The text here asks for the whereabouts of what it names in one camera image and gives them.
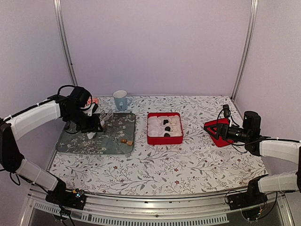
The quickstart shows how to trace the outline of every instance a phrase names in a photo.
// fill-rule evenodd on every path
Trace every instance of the metal frame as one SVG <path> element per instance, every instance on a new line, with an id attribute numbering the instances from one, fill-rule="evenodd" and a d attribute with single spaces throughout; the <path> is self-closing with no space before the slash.
<path id="1" fill-rule="evenodd" d="M 62 47 L 68 66 L 71 82 L 73 85 L 78 85 L 73 68 L 73 63 L 71 60 L 69 47 L 67 44 L 67 37 L 63 24 L 61 1 L 54 0 L 54 6 Z M 235 86 L 231 96 L 233 103 L 235 103 L 235 99 L 238 95 L 239 86 L 241 84 L 243 73 L 245 70 L 246 61 L 253 36 L 253 30 L 255 26 L 257 7 L 258 0 L 252 0 L 244 52 L 242 55 L 237 79 L 235 81 Z M 47 167 L 48 170 L 51 167 L 51 163 L 55 154 L 56 150 L 54 148 Z M 229 206 L 224 202 L 224 196 L 226 193 L 227 191 L 206 194 L 178 196 L 171 195 L 167 198 L 163 196 L 129 197 L 126 195 L 86 194 L 87 203 L 85 205 L 85 209 L 72 210 L 72 217 L 75 220 L 90 223 L 102 223 L 102 225 L 110 225 L 108 224 L 108 221 L 110 222 L 111 218 L 119 219 L 123 223 L 126 221 L 131 221 L 132 225 L 133 222 L 135 223 L 135 225 L 136 223 L 137 225 L 144 225 L 144 223 L 146 223 L 147 225 L 147 222 L 149 220 L 153 222 L 158 222 L 158 225 L 159 223 L 161 223 L 161 225 L 162 223 L 164 223 L 164 225 L 167 226 L 172 225 L 172 222 L 179 222 L 180 219 L 184 219 L 186 222 L 190 221 L 193 223 L 195 220 L 201 220 L 205 218 L 215 219 L 224 216 L 227 213 L 241 211 L 230 210 Z M 45 201 L 45 196 L 45 193 L 40 188 L 35 186 L 32 186 L 30 188 L 28 197 L 26 198 L 27 204 L 21 220 L 22 226 L 27 226 L 29 224 L 33 208 L 37 208 L 54 214 L 57 212 L 58 206 L 51 203 L 47 203 Z M 269 202 L 273 202 L 274 194 L 269 194 L 268 197 Z M 293 218 L 284 194 L 281 194 L 278 197 L 278 205 L 284 225 L 294 226 Z M 106 223 L 100 222 L 102 219 L 106 219 Z"/>
<path id="2" fill-rule="evenodd" d="M 84 210 L 72 210 L 71 217 L 74 220 L 107 226 L 180 226 L 179 222 L 183 222 L 183 225 L 187 226 L 207 226 L 226 223 L 228 221 L 227 214 L 258 206 L 230 210 L 229 205 L 224 202 L 226 194 L 227 192 L 212 192 L 174 198 L 87 194 Z M 31 187 L 21 226 L 28 225 L 33 208 L 58 215 L 59 207 L 46 202 L 45 196 L 46 194 L 40 188 Z M 269 203 L 274 202 L 275 193 L 268 194 L 268 199 Z M 284 194 L 278 196 L 278 204 L 285 225 L 294 226 Z"/>
<path id="3" fill-rule="evenodd" d="M 240 83 L 244 74 L 244 70 L 246 67 L 246 61 L 249 55 L 249 50 L 251 46 L 251 41 L 252 41 L 252 36 L 253 36 L 253 31 L 255 27 L 255 21 L 256 21 L 256 15 L 257 15 L 257 7 L 258 7 L 258 0 L 252 0 L 251 4 L 251 13 L 250 13 L 250 19 L 249 19 L 249 27 L 248 27 L 248 32 L 246 36 L 246 42 L 245 42 L 245 47 L 244 47 L 244 52 L 243 56 L 241 58 L 241 62 L 239 65 L 239 70 L 238 70 L 238 75 L 235 81 L 234 89 L 232 91 L 231 99 L 235 101 L 237 95 L 238 95 L 238 90 L 240 87 Z"/>
<path id="4" fill-rule="evenodd" d="M 58 26 L 58 30 L 59 30 L 60 37 L 61 37 L 62 47 L 63 47 L 63 51 L 64 51 L 64 55 L 65 55 L 65 59 L 66 59 L 66 63 L 67 63 L 71 83 L 72 83 L 72 85 L 77 86 L 78 83 L 77 83 L 77 80 L 76 80 L 76 76 L 75 76 L 75 72 L 74 72 L 74 68 L 73 68 L 73 63 L 72 63 L 72 60 L 71 60 L 71 55 L 70 55 L 70 51 L 69 51 L 69 47 L 68 47 L 68 43 L 67 43 L 67 36 L 66 36 L 65 26 L 64 26 L 64 23 L 63 23 L 63 14 L 62 14 L 61 1 L 60 0 L 54 0 L 53 2 L 54 2 L 54 5 L 55 5 L 55 15 L 56 15 L 57 26 Z"/>

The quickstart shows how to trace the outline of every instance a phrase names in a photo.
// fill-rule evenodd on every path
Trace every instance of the white cable tie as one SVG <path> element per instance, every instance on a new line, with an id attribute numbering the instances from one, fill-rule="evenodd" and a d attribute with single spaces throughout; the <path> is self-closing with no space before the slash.
<path id="1" fill-rule="evenodd" d="M 36 183 L 36 181 L 37 181 L 37 179 L 38 179 L 38 177 L 40 176 L 40 173 L 42 172 L 42 169 L 41 168 L 39 168 L 39 173 L 38 173 L 38 175 L 37 175 L 37 177 L 36 177 L 36 179 L 34 180 L 34 184 Z"/>
<path id="2" fill-rule="evenodd" d="M 8 118 L 13 119 L 13 117 L 11 117 L 11 114 L 8 117 L 6 117 L 5 120 Z"/>

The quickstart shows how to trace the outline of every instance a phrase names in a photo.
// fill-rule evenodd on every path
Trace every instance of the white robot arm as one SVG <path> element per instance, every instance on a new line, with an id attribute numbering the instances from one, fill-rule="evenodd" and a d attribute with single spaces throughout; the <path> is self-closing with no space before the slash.
<path id="1" fill-rule="evenodd" d="M 260 156 L 274 157 L 299 164 L 301 143 L 281 140 L 264 140 L 259 143 Z M 299 191 L 297 170 L 273 176 L 263 177 L 258 181 L 261 193 Z"/>
<path id="2" fill-rule="evenodd" d="M 58 92 L 15 115 L 0 118 L 0 164 L 3 170 L 16 173 L 26 181 L 42 187 L 48 193 L 46 200 L 49 202 L 83 209 L 86 200 L 82 195 L 83 191 L 68 192 L 62 180 L 25 159 L 19 152 L 16 141 L 40 125 L 58 118 L 74 122 L 76 130 L 87 133 L 89 138 L 96 132 L 102 132 L 103 124 L 99 117 L 90 112 L 92 104 L 89 108 L 84 108 L 90 97 L 91 94 L 83 87 L 74 87 L 67 97 Z"/>
<path id="3" fill-rule="evenodd" d="M 224 117 L 231 116 L 229 106 L 223 106 Z M 244 143 L 245 149 L 252 155 L 274 157 L 298 164 L 298 170 L 278 175 L 263 175 L 249 181 L 247 192 L 227 196 L 230 208 L 239 209 L 267 201 L 269 192 L 296 192 L 301 190 L 301 142 L 260 135 L 261 117 L 256 112 L 244 114 L 243 126 L 219 123 L 217 134 L 226 141 Z"/>

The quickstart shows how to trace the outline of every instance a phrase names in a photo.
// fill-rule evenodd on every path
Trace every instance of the white wall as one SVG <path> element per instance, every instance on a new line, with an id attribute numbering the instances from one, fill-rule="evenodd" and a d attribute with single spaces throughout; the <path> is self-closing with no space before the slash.
<path id="1" fill-rule="evenodd" d="M 70 83 L 59 39 L 53 1 L 3 0 L 0 6 L 0 117 L 6 117 L 55 94 Z M 45 167 L 62 131 L 50 122 L 25 135 L 20 152 Z M 0 225 L 19 224 L 29 186 L 16 186 L 0 173 Z"/>
<path id="2" fill-rule="evenodd" d="M 230 95 L 250 0 L 62 0 L 79 85 L 93 94 Z"/>
<path id="3" fill-rule="evenodd" d="M 236 100 L 240 112 L 262 117 L 261 134 L 301 139 L 301 1 L 259 1 L 250 55 Z M 265 159 L 268 172 L 297 165 Z M 296 225 L 301 225 L 301 195 L 288 194 Z"/>

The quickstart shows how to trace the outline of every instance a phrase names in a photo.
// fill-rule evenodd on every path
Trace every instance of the table surface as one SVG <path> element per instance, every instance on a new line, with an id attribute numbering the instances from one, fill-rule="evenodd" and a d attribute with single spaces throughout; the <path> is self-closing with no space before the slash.
<path id="1" fill-rule="evenodd" d="M 55 154 L 50 172 L 68 188 L 122 195 L 177 195 L 216 192 L 247 186 L 266 174 L 260 157 L 241 154 L 232 146 L 218 148 L 203 130 L 229 104 L 234 120 L 242 120 L 229 97 L 130 97 L 127 112 L 136 114 L 134 150 L 129 155 Z M 116 109 L 112 97 L 100 108 Z M 184 129 L 181 145 L 147 144 L 149 112 L 179 112 Z"/>

